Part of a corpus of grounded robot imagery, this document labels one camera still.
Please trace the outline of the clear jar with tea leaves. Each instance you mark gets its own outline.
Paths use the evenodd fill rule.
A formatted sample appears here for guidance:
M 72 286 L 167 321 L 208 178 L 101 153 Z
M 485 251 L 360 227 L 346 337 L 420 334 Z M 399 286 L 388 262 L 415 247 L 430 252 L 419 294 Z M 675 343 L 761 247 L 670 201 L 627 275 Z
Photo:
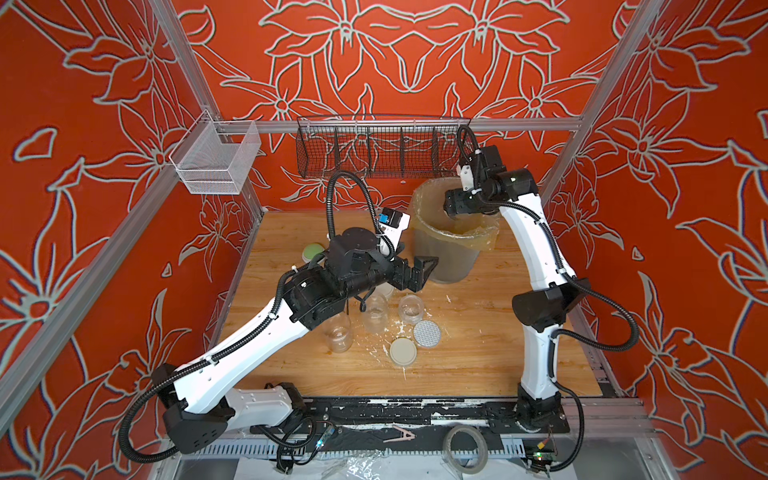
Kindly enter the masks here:
M 366 301 L 366 309 L 362 313 L 365 329 L 374 334 L 383 333 L 389 323 L 389 305 L 386 297 L 373 293 Z

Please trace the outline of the jar with foil seal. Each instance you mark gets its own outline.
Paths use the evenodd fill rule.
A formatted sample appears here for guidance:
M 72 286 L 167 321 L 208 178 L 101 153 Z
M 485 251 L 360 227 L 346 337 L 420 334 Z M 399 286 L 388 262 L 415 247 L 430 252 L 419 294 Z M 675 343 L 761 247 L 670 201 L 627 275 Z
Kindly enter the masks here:
M 323 323 L 323 333 L 328 348 L 333 353 L 347 352 L 354 343 L 354 332 L 349 316 L 338 314 Z

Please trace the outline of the beige lidded jar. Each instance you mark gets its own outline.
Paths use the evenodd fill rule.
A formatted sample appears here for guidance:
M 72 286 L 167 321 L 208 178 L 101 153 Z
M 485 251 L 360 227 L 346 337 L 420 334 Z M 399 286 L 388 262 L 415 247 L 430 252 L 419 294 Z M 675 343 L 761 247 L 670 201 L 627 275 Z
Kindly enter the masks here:
M 398 316 L 404 324 L 415 325 L 423 320 L 425 305 L 416 295 L 405 295 L 398 304 Z

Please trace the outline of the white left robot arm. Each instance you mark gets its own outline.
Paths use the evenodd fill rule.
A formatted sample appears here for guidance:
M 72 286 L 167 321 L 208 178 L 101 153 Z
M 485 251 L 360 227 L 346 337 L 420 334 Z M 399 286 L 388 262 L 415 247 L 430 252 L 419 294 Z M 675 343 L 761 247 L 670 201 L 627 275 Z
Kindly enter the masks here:
M 355 227 L 337 233 L 334 195 L 341 178 L 360 188 L 372 221 L 370 229 Z M 350 299 L 365 308 L 384 283 L 398 290 L 423 289 L 438 258 L 417 256 L 408 262 L 399 256 L 399 238 L 407 228 L 404 216 L 398 211 L 377 213 L 360 177 L 335 172 L 327 184 L 325 208 L 328 248 L 282 274 L 274 297 L 259 314 L 197 359 L 154 371 L 151 387 L 128 408 L 118 429 L 118 445 L 128 460 L 151 464 L 177 452 L 195 452 L 218 438 L 244 411 L 229 403 L 227 393 L 285 345 L 342 313 Z M 155 397 L 165 405 L 165 428 L 173 444 L 161 452 L 144 453 L 133 446 L 130 432 L 136 415 Z

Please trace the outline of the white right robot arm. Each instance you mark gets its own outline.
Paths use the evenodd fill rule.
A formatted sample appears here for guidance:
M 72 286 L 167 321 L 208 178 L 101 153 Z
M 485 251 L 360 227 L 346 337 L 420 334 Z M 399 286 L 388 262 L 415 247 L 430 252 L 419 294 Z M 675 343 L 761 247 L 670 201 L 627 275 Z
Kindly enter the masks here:
M 552 453 L 529 453 L 524 465 L 532 473 L 551 475 L 571 466 L 585 436 L 584 406 L 578 395 L 557 375 L 559 341 L 572 338 L 593 349 L 624 352 L 639 340 L 633 316 L 618 302 L 591 289 L 565 260 L 543 211 L 538 185 L 527 169 L 508 170 L 494 146 L 480 146 L 475 133 L 461 125 L 456 133 L 460 187 L 446 192 L 443 209 L 450 217 L 500 214 L 510 227 L 528 269 L 531 289 L 512 299 L 524 336 L 524 367 L 518 384 L 516 421 L 527 431 L 547 429 L 562 414 L 562 397 L 570 396 L 577 409 L 578 435 L 572 452 L 562 461 Z M 600 343 L 565 328 L 567 314 L 586 296 L 611 306 L 629 327 L 619 344 Z

